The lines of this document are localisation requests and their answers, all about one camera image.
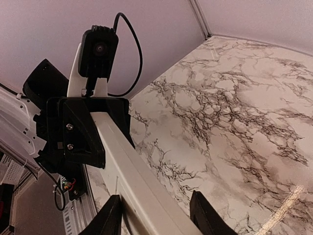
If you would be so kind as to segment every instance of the black cable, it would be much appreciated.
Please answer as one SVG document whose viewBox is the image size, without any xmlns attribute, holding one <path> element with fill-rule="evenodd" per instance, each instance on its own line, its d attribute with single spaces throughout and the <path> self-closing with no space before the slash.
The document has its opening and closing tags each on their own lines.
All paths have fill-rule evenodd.
<svg viewBox="0 0 313 235">
<path fill-rule="evenodd" d="M 131 23 L 129 22 L 129 20 L 127 19 L 127 17 L 123 14 L 123 13 L 118 13 L 115 17 L 115 20 L 114 20 L 114 25 L 113 25 L 113 29 L 117 30 L 117 24 L 118 24 L 118 20 L 119 20 L 119 17 L 122 17 L 124 19 L 124 21 L 126 22 L 127 26 L 129 27 L 130 31 L 132 32 L 133 34 L 133 37 L 135 39 L 135 42 L 136 42 L 136 45 L 138 47 L 138 52 L 139 52 L 139 71 L 138 71 L 138 75 L 137 75 L 137 78 L 136 80 L 134 81 L 134 83 L 132 84 L 132 86 L 128 89 L 128 91 L 126 91 L 125 93 L 123 94 L 108 94 L 109 96 L 112 96 L 112 97 L 122 97 L 122 96 L 125 96 L 127 95 L 129 92 L 131 92 L 134 87 L 136 86 L 139 78 L 140 78 L 140 75 L 141 75 L 141 72 L 142 72 L 142 65 L 143 65 L 143 56 L 142 56 L 142 51 L 141 51 L 141 47 L 140 47 L 140 43 L 139 43 L 139 40 L 137 38 L 137 35 L 131 25 Z"/>
<path fill-rule="evenodd" d="M 37 181 L 38 180 L 37 175 L 28 166 L 25 165 L 24 167 L 35 177 L 35 179 Z"/>
<path fill-rule="evenodd" d="M 25 178 L 22 180 L 22 182 L 20 182 L 20 183 L 15 187 L 15 189 L 13 190 L 13 193 L 15 193 L 16 190 L 18 190 L 18 189 L 20 188 L 20 186 L 21 186 L 22 184 L 24 184 L 24 182 L 25 182 L 27 179 L 28 179 L 28 177 L 25 177 Z"/>
<path fill-rule="evenodd" d="M 93 90 L 96 87 L 97 78 L 96 77 L 89 77 L 86 83 L 86 95 L 85 97 L 90 97 L 93 95 Z"/>
<path fill-rule="evenodd" d="M 55 183 L 55 189 L 54 189 L 54 203 L 55 203 L 55 206 L 56 208 L 59 210 L 59 211 L 64 211 L 65 209 L 65 195 L 64 195 L 64 192 L 63 190 L 61 189 L 61 186 L 59 185 L 59 183 L 53 178 L 53 176 L 39 163 L 37 162 L 37 164 L 40 166 L 40 168 L 51 178 L 51 180 Z M 62 200 L 63 200 L 63 205 L 62 207 L 60 208 L 59 205 L 58 205 L 58 202 L 57 202 L 57 192 L 56 192 L 56 189 L 59 188 L 60 192 L 61 192 L 61 195 L 62 195 Z"/>
<path fill-rule="evenodd" d="M 0 87 L 2 87 L 3 89 L 5 89 L 7 92 L 10 92 L 13 95 L 18 95 L 17 92 L 15 92 L 14 90 L 11 90 L 10 88 L 6 87 L 5 85 L 3 85 L 2 83 L 0 83 Z M 27 99 L 27 97 L 25 95 L 21 96 L 22 99 Z"/>
</svg>

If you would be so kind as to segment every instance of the marble surface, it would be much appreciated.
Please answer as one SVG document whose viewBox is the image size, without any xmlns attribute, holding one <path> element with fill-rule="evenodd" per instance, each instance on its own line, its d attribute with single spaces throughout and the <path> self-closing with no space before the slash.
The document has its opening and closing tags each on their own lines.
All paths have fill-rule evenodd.
<svg viewBox="0 0 313 235">
<path fill-rule="evenodd" d="M 187 214 L 200 190 L 240 235 L 313 235 L 312 57 L 214 36 L 131 114 L 138 153 Z M 101 208 L 105 184 L 89 177 Z"/>
</svg>

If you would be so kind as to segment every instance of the camera lens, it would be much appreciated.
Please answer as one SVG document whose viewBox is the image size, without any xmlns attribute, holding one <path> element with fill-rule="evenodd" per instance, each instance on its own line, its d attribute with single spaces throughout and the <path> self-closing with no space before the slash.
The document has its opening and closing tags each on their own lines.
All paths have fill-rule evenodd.
<svg viewBox="0 0 313 235">
<path fill-rule="evenodd" d="M 108 52 L 108 47 L 105 42 L 96 43 L 93 47 L 93 53 L 96 56 L 103 56 Z"/>
</svg>

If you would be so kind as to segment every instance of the screw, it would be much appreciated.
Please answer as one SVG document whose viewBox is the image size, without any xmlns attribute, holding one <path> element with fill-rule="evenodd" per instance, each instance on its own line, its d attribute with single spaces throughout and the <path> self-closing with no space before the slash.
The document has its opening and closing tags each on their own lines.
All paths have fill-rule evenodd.
<svg viewBox="0 0 313 235">
<path fill-rule="evenodd" d="M 72 124 L 67 124 L 67 129 L 71 131 L 74 129 L 74 126 Z"/>
<path fill-rule="evenodd" d="M 68 150 L 72 150 L 72 149 L 74 148 L 74 145 L 71 144 L 71 143 L 69 143 L 69 144 L 67 145 L 67 148 L 68 148 Z"/>
</svg>

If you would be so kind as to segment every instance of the black camera housing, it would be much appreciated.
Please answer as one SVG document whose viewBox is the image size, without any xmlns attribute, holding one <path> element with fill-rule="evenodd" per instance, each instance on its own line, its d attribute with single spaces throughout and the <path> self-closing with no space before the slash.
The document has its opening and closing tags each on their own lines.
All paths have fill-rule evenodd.
<svg viewBox="0 0 313 235">
<path fill-rule="evenodd" d="M 78 72 L 82 77 L 109 79 L 118 44 L 114 29 L 93 25 L 82 38 Z"/>
</svg>

